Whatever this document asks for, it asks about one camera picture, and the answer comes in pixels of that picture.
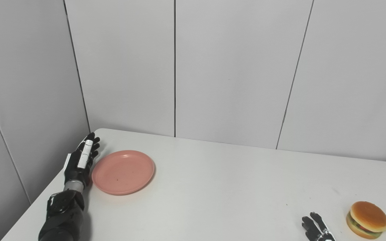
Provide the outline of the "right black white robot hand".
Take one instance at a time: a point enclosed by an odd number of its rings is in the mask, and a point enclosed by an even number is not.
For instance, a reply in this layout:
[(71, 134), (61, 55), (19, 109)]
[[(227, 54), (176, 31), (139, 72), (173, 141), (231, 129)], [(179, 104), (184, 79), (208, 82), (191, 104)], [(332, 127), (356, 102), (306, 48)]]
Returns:
[(334, 235), (324, 223), (323, 218), (316, 212), (302, 217), (302, 227), (305, 236), (310, 241), (335, 241)]

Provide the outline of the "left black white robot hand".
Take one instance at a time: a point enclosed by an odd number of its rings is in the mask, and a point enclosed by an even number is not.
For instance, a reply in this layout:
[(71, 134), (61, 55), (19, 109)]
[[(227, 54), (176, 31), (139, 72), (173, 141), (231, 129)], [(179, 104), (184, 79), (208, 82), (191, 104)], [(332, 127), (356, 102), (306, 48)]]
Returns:
[(67, 155), (63, 168), (64, 191), (76, 190), (82, 193), (90, 185), (90, 172), (94, 159), (99, 154), (100, 140), (94, 132), (91, 132), (73, 153)]

